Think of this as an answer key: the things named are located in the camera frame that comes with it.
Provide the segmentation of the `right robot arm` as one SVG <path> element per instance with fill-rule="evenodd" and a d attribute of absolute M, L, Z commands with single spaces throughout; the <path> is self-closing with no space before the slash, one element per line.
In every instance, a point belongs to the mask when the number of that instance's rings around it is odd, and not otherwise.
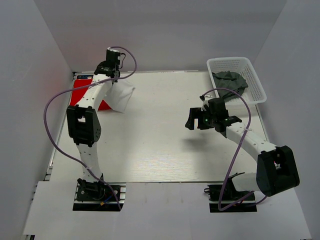
<path fill-rule="evenodd" d="M 261 192 L 267 197 L 297 187 L 300 177 L 292 149 L 276 146 L 249 129 L 237 116 L 230 116 L 221 98 L 204 100 L 192 107 L 185 127 L 189 130 L 214 129 L 240 145 L 256 162 L 253 173 L 236 173 L 227 179 L 226 195 L 236 200 L 244 192 Z"/>

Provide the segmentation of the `white t shirt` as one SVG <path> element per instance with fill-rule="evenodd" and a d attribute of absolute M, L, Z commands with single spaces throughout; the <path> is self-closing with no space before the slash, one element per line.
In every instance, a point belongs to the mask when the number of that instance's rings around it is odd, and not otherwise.
<path fill-rule="evenodd" d="M 124 113 L 134 90 L 134 85 L 129 81 L 119 80 L 109 88 L 103 100 L 112 110 Z"/>

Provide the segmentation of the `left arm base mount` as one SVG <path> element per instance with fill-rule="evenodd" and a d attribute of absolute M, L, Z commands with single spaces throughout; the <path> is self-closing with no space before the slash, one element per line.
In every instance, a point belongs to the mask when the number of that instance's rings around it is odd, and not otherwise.
<path fill-rule="evenodd" d="M 77 180 L 74 195 L 74 212 L 119 212 L 125 203 L 126 185 L 112 184 L 111 187 L 101 182 Z"/>

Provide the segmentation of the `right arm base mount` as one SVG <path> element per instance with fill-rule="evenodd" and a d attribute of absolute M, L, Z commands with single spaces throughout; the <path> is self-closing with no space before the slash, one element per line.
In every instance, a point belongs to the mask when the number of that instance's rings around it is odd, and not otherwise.
<path fill-rule="evenodd" d="M 235 202 L 236 200 L 244 197 L 249 193 L 249 191 L 236 191 L 235 186 L 232 182 L 232 179 L 234 177 L 237 177 L 238 175 L 244 174 L 241 173 L 235 173 L 231 175 L 226 183 L 226 187 L 224 189 L 222 200 L 221 200 L 221 207 L 224 208 L 227 205 Z M 257 212 L 257 206 L 255 205 L 256 199 L 255 195 L 252 193 L 250 196 L 248 196 L 246 199 L 243 199 L 242 201 L 239 201 L 235 204 L 233 204 L 230 208 L 219 211 L 218 209 L 218 202 L 220 197 L 220 192 L 222 188 L 222 183 L 215 183 L 215 184 L 209 184 L 203 191 L 205 194 L 208 195 L 209 200 L 209 210 L 210 213 L 253 213 Z"/>

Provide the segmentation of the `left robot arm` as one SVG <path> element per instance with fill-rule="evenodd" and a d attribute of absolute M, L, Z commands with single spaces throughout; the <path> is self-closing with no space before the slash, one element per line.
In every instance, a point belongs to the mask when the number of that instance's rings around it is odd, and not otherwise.
<path fill-rule="evenodd" d="M 78 184 L 89 193 L 94 199 L 99 200 L 105 196 L 106 187 L 100 180 L 103 179 L 99 161 L 97 142 L 100 139 L 102 130 L 98 119 L 97 110 L 107 92 L 107 82 L 101 83 L 97 79 L 102 75 L 103 79 L 117 78 L 120 76 L 121 53 L 108 48 L 106 59 L 97 66 L 92 86 L 88 87 L 83 97 L 66 110 L 68 134 L 73 139 L 84 164 L 82 167 L 82 178 Z"/>

